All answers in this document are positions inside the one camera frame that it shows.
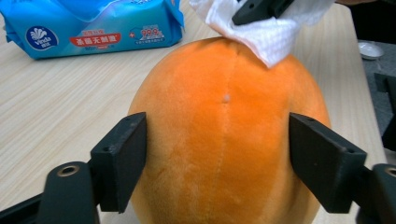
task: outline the papaya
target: papaya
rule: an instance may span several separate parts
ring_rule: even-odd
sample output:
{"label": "papaya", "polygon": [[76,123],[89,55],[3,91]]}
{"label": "papaya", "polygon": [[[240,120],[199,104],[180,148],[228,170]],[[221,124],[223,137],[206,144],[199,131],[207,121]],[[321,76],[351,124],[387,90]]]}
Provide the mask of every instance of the papaya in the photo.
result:
{"label": "papaya", "polygon": [[186,44],[143,81],[146,167],[132,204],[141,223],[311,223],[318,201],[293,172],[289,114],[330,127],[317,82],[292,55],[268,68],[224,37]]}

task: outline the paper towel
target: paper towel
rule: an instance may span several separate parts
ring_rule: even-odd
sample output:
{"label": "paper towel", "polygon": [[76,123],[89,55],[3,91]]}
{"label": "paper towel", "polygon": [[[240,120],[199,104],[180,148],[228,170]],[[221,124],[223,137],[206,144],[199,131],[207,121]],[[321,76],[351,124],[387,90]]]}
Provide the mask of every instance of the paper towel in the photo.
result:
{"label": "paper towel", "polygon": [[234,25],[232,17],[247,0],[190,0],[198,16],[212,29],[247,45],[268,67],[282,61],[303,24],[314,24],[335,0],[294,0],[280,18]]}

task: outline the blue plastic package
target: blue plastic package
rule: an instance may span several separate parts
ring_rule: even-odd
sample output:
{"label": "blue plastic package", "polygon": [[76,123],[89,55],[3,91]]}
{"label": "blue plastic package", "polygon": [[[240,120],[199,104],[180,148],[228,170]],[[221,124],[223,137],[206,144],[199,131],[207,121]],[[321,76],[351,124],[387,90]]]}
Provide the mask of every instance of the blue plastic package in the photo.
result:
{"label": "blue plastic package", "polygon": [[179,0],[0,0],[7,42],[34,59],[170,47]]}

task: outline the wooden table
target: wooden table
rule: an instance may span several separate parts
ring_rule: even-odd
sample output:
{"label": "wooden table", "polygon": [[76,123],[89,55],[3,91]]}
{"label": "wooden table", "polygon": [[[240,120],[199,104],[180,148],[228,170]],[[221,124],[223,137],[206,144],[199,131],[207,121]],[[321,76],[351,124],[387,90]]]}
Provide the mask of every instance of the wooden table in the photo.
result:
{"label": "wooden table", "polygon": [[[185,33],[167,49],[145,49],[34,61],[0,31],[0,210],[42,192],[47,173],[68,161],[88,161],[96,143],[128,111],[138,87],[167,53],[216,36],[183,1]],[[293,53],[322,88],[333,129],[385,162],[357,38],[346,7],[334,5],[305,27]],[[354,223],[321,210],[315,223]],[[132,206],[103,223],[137,223]]]}

